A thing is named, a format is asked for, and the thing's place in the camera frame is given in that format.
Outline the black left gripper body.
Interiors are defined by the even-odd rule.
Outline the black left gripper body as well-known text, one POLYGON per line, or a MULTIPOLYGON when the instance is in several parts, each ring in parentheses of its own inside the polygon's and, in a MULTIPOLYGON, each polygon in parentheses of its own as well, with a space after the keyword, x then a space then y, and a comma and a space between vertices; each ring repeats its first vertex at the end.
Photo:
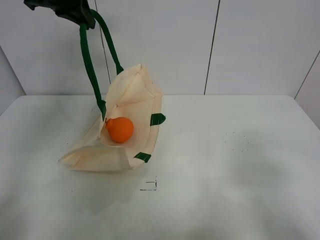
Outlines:
POLYGON ((36 7, 49 8, 54 11, 73 11, 88 8, 87 0, 24 0, 23 3, 31 10, 36 7))

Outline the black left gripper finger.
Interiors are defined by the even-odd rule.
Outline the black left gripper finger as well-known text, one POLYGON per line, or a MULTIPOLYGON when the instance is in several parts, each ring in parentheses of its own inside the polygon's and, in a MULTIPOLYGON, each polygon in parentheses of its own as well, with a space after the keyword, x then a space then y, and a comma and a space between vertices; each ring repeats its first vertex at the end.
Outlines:
POLYGON ((88 1, 58 1, 55 14, 77 25, 84 24, 86 29, 94 29, 96 20, 91 13, 88 1))

